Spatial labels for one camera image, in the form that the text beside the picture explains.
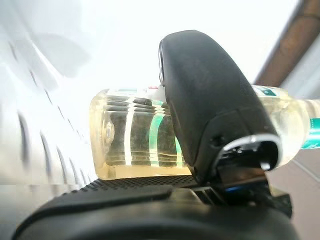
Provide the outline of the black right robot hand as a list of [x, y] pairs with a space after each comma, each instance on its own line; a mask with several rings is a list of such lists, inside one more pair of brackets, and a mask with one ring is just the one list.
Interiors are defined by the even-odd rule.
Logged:
[[159, 44], [158, 100], [102, 91], [90, 105], [97, 179], [26, 218], [14, 240], [297, 240], [284, 155], [251, 84], [208, 35]]

